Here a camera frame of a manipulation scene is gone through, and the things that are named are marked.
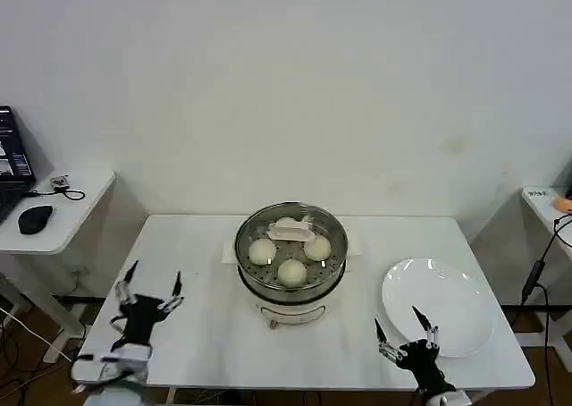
small white table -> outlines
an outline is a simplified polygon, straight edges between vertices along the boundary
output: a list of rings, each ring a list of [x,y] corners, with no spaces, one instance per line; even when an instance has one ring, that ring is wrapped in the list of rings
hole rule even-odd
[[[58,344],[65,344],[69,337],[83,336],[84,327],[78,320],[78,316],[81,315],[85,306],[79,305],[73,312],[66,310],[52,297],[52,292],[44,286],[25,256],[54,255],[65,249],[115,177],[113,171],[103,170],[52,172],[44,181],[36,184],[33,190],[51,191],[49,178],[62,174],[69,174],[72,190],[81,190],[86,193],[84,199],[69,200],[63,195],[26,198],[0,224],[0,273],[65,330],[66,333],[58,337]],[[54,207],[54,213],[46,228],[33,235],[21,234],[18,228],[20,214],[30,207],[42,205]],[[52,265],[50,270],[56,273],[61,280],[67,280],[73,285],[73,280],[63,267]],[[17,300],[16,294],[11,292],[8,285],[4,285],[2,293],[10,294],[9,300],[11,298]]]
[[[390,342],[404,339],[381,305],[387,270],[405,258],[449,262],[483,284],[495,330],[465,359],[438,359],[447,380],[466,390],[529,387],[534,374],[495,300],[465,237],[451,218],[340,217],[360,242],[361,258],[336,288],[339,308],[303,326],[267,328],[235,266],[221,263],[225,241],[244,216],[151,216],[119,273],[139,265],[131,290],[169,298],[182,273],[185,301],[156,325],[147,384],[242,389],[411,391],[416,381],[378,353],[374,317]],[[111,290],[84,343],[83,353],[109,351],[119,335],[109,326],[118,302]],[[99,379],[102,366],[77,362],[73,378]]]
[[[522,190],[522,196],[525,202],[530,206],[550,234],[553,234],[554,220],[563,216],[559,210],[553,206],[554,199],[563,196],[565,190],[553,189],[550,187],[525,187]],[[559,235],[568,243],[572,243],[572,225],[565,227]],[[556,240],[559,246],[564,250],[566,255],[572,259],[572,249],[567,247],[561,241]],[[569,273],[569,267],[562,267],[560,271],[553,271],[550,277],[545,277],[547,285],[556,282],[562,276]],[[545,327],[546,314],[538,312],[536,314],[538,320]],[[564,340],[564,335],[572,330],[572,310],[564,314],[558,321],[550,320],[550,331],[548,333],[548,345],[553,347],[558,354],[562,364],[568,372],[572,372],[572,351]],[[544,347],[545,332],[541,333],[519,333],[517,334],[518,342],[523,347]]]

computer mouse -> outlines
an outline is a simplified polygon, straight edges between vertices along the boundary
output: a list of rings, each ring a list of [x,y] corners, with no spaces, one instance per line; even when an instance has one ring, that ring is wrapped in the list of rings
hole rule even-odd
[[[20,214],[18,218],[18,226],[21,234],[36,234],[44,230],[47,220],[54,212],[51,205],[43,207],[31,207]]]

white wall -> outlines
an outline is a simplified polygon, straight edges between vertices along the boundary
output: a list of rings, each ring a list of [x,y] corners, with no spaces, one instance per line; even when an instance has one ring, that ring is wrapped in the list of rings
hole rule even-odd
[[[301,199],[455,216],[474,238],[572,154],[571,16],[569,0],[2,0],[0,102],[53,164],[110,165],[150,213]]]

wooden floor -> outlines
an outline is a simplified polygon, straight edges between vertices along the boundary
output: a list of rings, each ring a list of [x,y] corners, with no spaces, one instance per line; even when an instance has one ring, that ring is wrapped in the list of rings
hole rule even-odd
[[[90,323],[95,319],[98,307],[91,305],[85,314],[84,322]],[[21,315],[21,319],[29,325],[31,329],[42,334],[46,339],[54,339],[58,333],[58,327],[50,318],[45,316],[38,309],[33,309],[27,314]],[[540,330],[540,325],[534,320],[534,316],[524,315],[517,324],[517,331]],[[44,345],[28,334],[18,324],[12,323],[8,329],[20,345],[20,358],[18,366],[23,369],[33,370],[40,360]],[[16,349],[12,341],[7,340],[6,353],[13,361]],[[550,406],[546,391],[546,373],[544,370],[543,349],[528,349],[526,356],[536,375],[536,384],[521,391],[495,392],[490,394],[478,404],[481,406]],[[554,402],[557,406],[572,405],[572,374],[569,374],[561,366],[558,357],[552,350],[549,351],[549,364],[551,370],[551,385],[554,394]],[[72,394],[72,382],[70,380],[70,366],[65,365],[65,360],[61,359],[57,366],[63,365],[47,376],[43,376],[29,384],[25,404],[27,406],[80,406],[85,401],[85,394]],[[9,364],[3,354],[0,354],[0,376],[9,369]],[[11,371],[0,379],[0,406],[17,406],[21,403],[21,392],[9,394],[21,381],[27,380],[29,374],[19,371]],[[167,390],[149,389],[150,398],[156,402],[164,402]],[[213,390],[180,390],[175,397],[175,403],[193,404],[198,399],[200,404],[256,404],[256,405],[302,405],[307,406],[366,406],[366,405],[388,405],[388,406],[408,406],[411,400],[411,393],[371,393],[371,392],[275,392],[275,391],[240,391],[240,392],[217,392]]]

table leg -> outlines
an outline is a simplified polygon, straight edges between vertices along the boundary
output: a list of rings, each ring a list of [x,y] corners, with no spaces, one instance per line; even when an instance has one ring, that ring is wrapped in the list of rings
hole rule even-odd
[[[29,301],[24,299],[18,289],[14,287],[6,278],[0,275],[0,296],[3,296],[13,305],[18,305],[19,310],[28,312],[31,309]]]
[[[537,312],[536,316],[543,325],[540,333],[516,333],[518,343],[523,348],[543,348],[546,329],[546,314]],[[572,310],[568,311],[558,321],[550,320],[548,333],[548,346],[554,348],[562,365],[568,372],[572,372],[572,350],[564,340],[564,334],[572,330]]]
[[[70,336],[81,337],[83,335],[81,322],[52,297],[52,293],[41,283],[24,260],[18,261],[10,254],[3,254],[0,256],[0,272]]]

